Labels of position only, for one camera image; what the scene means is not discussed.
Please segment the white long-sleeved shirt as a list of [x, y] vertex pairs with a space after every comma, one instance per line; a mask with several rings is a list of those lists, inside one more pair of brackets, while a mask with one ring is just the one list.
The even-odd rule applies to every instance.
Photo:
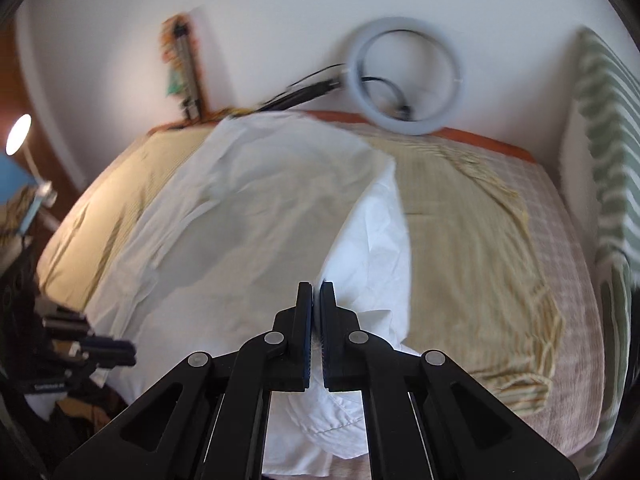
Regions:
[[136, 400], [195, 351], [269, 330], [300, 283], [393, 346], [409, 331], [407, 222], [390, 142], [296, 114], [227, 119], [145, 209], [86, 312], [131, 341], [133, 367], [96, 381]]

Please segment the yellow striped blanket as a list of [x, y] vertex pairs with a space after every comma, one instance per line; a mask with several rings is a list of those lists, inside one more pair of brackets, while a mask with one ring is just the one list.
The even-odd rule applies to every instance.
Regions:
[[447, 353], [511, 410], [541, 411], [564, 321], [525, 206], [477, 156], [293, 117], [151, 136], [44, 250], [41, 291], [131, 340], [126, 400], [188, 353], [266, 330], [303, 281], [395, 347]]

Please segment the pink checked bedspread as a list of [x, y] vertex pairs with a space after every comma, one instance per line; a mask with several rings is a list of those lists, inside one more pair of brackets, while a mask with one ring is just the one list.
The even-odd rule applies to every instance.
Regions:
[[436, 136], [347, 130], [396, 162], [412, 265], [405, 345], [447, 353], [559, 451], [578, 452], [600, 418], [602, 328], [544, 168]]

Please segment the white clip desk lamp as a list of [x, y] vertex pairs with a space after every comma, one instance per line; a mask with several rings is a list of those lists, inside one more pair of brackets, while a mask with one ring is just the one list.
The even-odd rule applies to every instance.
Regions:
[[22, 152], [27, 162], [30, 174], [34, 177], [38, 186], [38, 196], [42, 198], [43, 206], [51, 208], [58, 198], [51, 181], [43, 179], [37, 165], [32, 157], [32, 152], [28, 146], [28, 136], [32, 128], [32, 115], [23, 114], [17, 118], [6, 138], [6, 154], [13, 156]]

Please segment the blue box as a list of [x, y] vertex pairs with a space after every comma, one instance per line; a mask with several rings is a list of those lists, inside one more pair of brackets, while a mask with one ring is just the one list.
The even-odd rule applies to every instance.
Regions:
[[10, 200], [21, 188], [35, 185], [36, 180], [17, 162], [2, 153], [0, 156], [0, 203]]

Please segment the folded silver tripod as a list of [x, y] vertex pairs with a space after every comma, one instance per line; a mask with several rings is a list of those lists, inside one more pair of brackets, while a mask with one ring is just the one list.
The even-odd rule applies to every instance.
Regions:
[[190, 47], [188, 24], [177, 22], [174, 25], [174, 40], [182, 78], [183, 111], [187, 120], [198, 122], [202, 116], [202, 107]]

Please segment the orange floral mattress sheet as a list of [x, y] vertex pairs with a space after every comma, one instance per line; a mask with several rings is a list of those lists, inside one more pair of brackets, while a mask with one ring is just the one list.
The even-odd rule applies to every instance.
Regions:
[[[169, 130], [179, 130], [188, 127], [195, 126], [216, 126], [218, 122], [221, 122], [224, 118], [245, 116], [248, 114], [247, 108], [223, 108], [217, 110], [215, 113], [207, 114], [199, 122], [193, 120], [182, 120], [181, 122], [168, 122], [156, 126], [149, 130], [146, 135], [152, 136], [155, 133], [165, 132]], [[313, 117], [321, 120], [322, 122], [340, 122], [341, 124], [356, 124], [356, 125], [369, 125], [367, 119], [356, 113], [338, 112], [337, 110], [296, 110], [295, 114], [303, 114], [309, 117]], [[486, 136], [480, 136], [472, 132], [459, 130], [455, 128], [442, 128], [432, 136], [441, 138], [448, 141], [454, 141], [462, 144], [468, 144], [476, 146], [477, 148], [484, 148], [491, 152], [503, 154], [506, 156], [514, 157], [517, 159], [525, 160], [536, 164], [535, 157], [530, 154], [524, 148], [518, 148], [517, 146], [507, 144], [498, 140], [486, 138]]]

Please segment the green white patterned pillow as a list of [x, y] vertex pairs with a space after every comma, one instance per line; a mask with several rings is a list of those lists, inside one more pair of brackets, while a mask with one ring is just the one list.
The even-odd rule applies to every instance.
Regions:
[[592, 29], [577, 34], [577, 72], [560, 148], [561, 190], [590, 272], [604, 344], [596, 435], [573, 458], [591, 479], [605, 460], [628, 380], [639, 315], [639, 81]]

